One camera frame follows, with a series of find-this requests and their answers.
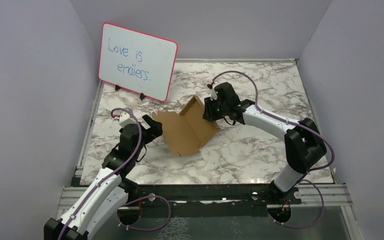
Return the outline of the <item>brown cardboard box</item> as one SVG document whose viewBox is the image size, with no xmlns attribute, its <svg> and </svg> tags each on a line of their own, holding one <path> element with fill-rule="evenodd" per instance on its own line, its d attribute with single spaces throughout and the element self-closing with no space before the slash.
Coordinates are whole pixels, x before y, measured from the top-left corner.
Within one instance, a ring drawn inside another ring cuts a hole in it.
<svg viewBox="0 0 384 240">
<path fill-rule="evenodd" d="M 171 152 L 177 156 L 190 156 L 200 152 L 219 131 L 215 121 L 203 119 L 205 106 L 194 95 L 179 112 L 153 112 L 151 118 L 162 123 L 162 136 Z"/>
</svg>

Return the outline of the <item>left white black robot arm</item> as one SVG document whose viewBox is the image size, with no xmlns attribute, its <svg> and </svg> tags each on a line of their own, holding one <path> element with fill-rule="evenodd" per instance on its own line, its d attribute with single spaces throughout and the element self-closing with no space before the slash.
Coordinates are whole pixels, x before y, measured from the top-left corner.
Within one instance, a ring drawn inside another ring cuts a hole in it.
<svg viewBox="0 0 384 240">
<path fill-rule="evenodd" d="M 43 229 L 46 240 L 90 240 L 121 206 L 137 200 L 138 184 L 127 179 L 140 152 L 163 134 L 161 122 L 143 115 L 145 128 L 135 117 L 121 124 L 119 143 L 104 158 L 102 168 L 81 197 L 59 219 L 50 218 Z"/>
</svg>

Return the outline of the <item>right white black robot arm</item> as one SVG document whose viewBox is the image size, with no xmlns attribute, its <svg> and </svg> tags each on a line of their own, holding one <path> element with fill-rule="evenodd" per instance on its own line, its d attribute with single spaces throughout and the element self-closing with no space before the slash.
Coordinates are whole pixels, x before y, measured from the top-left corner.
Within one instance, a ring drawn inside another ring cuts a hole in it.
<svg viewBox="0 0 384 240">
<path fill-rule="evenodd" d="M 208 84 L 211 95 L 204 99 L 203 119 L 212 122 L 229 117 L 234 123 L 258 128 L 285 144 L 287 164 L 271 182 L 269 199 L 280 204 L 311 167 L 327 153 L 315 122 L 309 118 L 288 120 L 259 107 L 255 101 L 240 100 L 228 82 Z"/>
</svg>

